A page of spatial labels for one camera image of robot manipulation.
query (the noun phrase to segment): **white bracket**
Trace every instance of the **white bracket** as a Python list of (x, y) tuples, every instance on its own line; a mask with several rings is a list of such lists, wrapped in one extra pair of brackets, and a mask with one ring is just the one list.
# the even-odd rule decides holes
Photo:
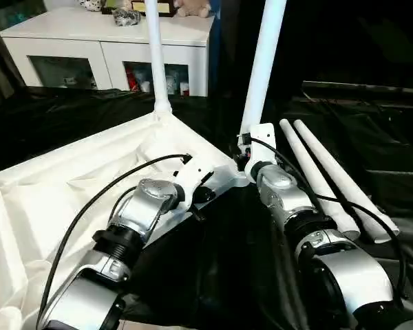
[[(249, 133), (252, 138), (259, 139), (273, 148), (276, 148), (277, 145), (275, 143), (274, 125), (270, 122), (251, 126)], [(273, 151), (257, 142), (252, 142), (249, 162), (245, 166), (245, 175), (246, 178), (253, 184), (255, 183), (255, 179), (252, 177), (251, 171), (254, 165), (258, 162), (271, 162), (272, 164), (277, 164), (277, 161), (275, 160), (275, 153)]]

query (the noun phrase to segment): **white frame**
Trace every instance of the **white frame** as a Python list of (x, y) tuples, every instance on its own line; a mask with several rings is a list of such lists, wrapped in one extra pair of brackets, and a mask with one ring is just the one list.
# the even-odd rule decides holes
[(29, 56), (86, 58), (98, 89), (111, 89), (112, 82), (98, 41), (41, 38), (3, 38), (27, 86), (42, 87)]
[[(129, 90), (124, 62), (150, 63), (148, 44), (102, 42), (113, 88)], [(208, 96), (208, 47), (163, 45), (165, 64), (187, 65), (191, 96)]]

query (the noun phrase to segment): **white pole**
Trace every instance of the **white pole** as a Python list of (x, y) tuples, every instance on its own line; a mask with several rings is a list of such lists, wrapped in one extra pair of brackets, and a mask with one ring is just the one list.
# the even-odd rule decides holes
[(282, 28), (286, 0), (266, 0), (260, 27), (257, 49), (255, 50), (253, 71), (246, 95), (240, 133), (248, 133), (249, 127), (259, 124), (262, 119), (266, 91), (273, 68), (275, 50)]
[[(381, 218), (381, 220), (390, 227), (393, 233), (396, 235), (399, 234), (399, 228), (394, 222), (387, 215), (379, 212), (372, 201), (370, 201), (366, 194), (352, 180), (349, 174), (345, 172), (335, 158), (326, 150), (326, 148), (324, 148), (323, 144), (321, 144), (321, 142), (312, 134), (308, 127), (301, 120), (296, 120), (294, 126), (334, 183), (338, 186), (343, 195), (346, 196), (346, 199), (367, 208), (370, 212)], [(354, 208), (354, 210), (361, 218), (364, 229), (373, 238), (375, 243), (384, 243), (390, 240), (387, 232), (372, 217), (356, 208)]]
[[(301, 143), (301, 140), (298, 138), (298, 135), (292, 126), (289, 124), (289, 121), (287, 119), (282, 119), (280, 121), (280, 127), (282, 128), (286, 139), (288, 139), (290, 147), (292, 148), (304, 175), (308, 179), (312, 190), (318, 195), (336, 198), (312, 157)], [(357, 224), (354, 219), (346, 213), (340, 203), (324, 201), (322, 199), (320, 200), (320, 203), (324, 213), (329, 217), (332, 217), (337, 223), (340, 232), (353, 241), (359, 237), (361, 232), (359, 231)]]
[(167, 79), (165, 78), (164, 56), (160, 42), (158, 0), (145, 0), (145, 13), (149, 28), (149, 44), (151, 52), (151, 70), (153, 72), (153, 85), (155, 104), (154, 111), (171, 113), (171, 105), (167, 95)]

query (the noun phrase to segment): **black tarp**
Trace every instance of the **black tarp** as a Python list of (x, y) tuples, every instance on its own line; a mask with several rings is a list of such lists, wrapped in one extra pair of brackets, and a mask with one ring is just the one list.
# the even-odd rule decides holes
[[(153, 103), (129, 92), (26, 89), (0, 107), (0, 170), (149, 113)], [(242, 114), (232, 100), (171, 103), (176, 116), (231, 155)], [(400, 227), (413, 304), (413, 110), (268, 100), (264, 120), (280, 118), (302, 119)], [(280, 130), (276, 137), (293, 158)], [(256, 189), (231, 189), (203, 212), (204, 223), (190, 218), (144, 251), (131, 281), (140, 298), (126, 318), (197, 329), (309, 329), (287, 247)], [(360, 244), (396, 282), (390, 245)]]

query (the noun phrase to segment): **white plastic part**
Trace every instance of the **white plastic part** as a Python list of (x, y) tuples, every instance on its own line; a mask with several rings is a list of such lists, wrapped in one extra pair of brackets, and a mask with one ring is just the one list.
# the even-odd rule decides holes
[[(368, 209), (384, 221), (395, 235), (399, 234), (399, 228), (394, 222), (387, 215), (379, 212), (372, 201), (370, 201), (360, 187), (358, 187), (352, 178), (338, 164), (335, 158), (326, 150), (326, 148), (324, 148), (308, 127), (301, 120), (296, 120), (294, 126), (346, 199)], [(372, 217), (356, 208), (354, 208), (354, 210), (362, 220), (364, 229), (373, 238), (375, 243), (384, 243), (390, 240), (387, 232)]]
[(160, 42), (158, 0), (145, 0), (145, 14), (149, 28), (149, 44), (151, 53), (151, 70), (153, 72), (154, 96), (156, 99), (154, 111), (161, 113), (172, 112), (167, 95), (167, 79), (165, 78), (164, 56)]
[(214, 166), (202, 156), (191, 159), (181, 168), (174, 183), (184, 189), (185, 200), (179, 203), (175, 211), (185, 212), (190, 208), (194, 191), (212, 171), (214, 171)]
[(240, 133), (248, 133), (250, 126), (262, 119), (285, 6), (286, 0), (266, 0), (264, 5)]
[[(312, 157), (301, 143), (301, 140), (292, 126), (289, 124), (289, 121), (287, 119), (280, 120), (280, 127), (282, 128), (286, 139), (288, 139), (289, 145), (292, 148), (312, 190), (318, 195), (336, 198), (332, 189), (330, 189), (328, 183), (319, 171), (317, 165), (314, 163)], [(340, 203), (325, 201), (322, 199), (319, 201), (324, 213), (334, 219), (340, 232), (352, 240), (359, 237), (361, 232), (359, 231), (357, 224), (354, 219), (346, 213)]]
[[(273, 148), (276, 147), (274, 125), (272, 125), (270, 122), (266, 124), (256, 124), (251, 126), (249, 133), (251, 134), (252, 138), (259, 139), (269, 144)], [(251, 156), (245, 166), (245, 175), (252, 183), (255, 183), (255, 180), (257, 178), (253, 178), (251, 171), (253, 170), (254, 165), (256, 165), (256, 163), (258, 162), (271, 162), (273, 164), (277, 163), (277, 161), (275, 160), (275, 153), (273, 151), (257, 142), (252, 142)]]

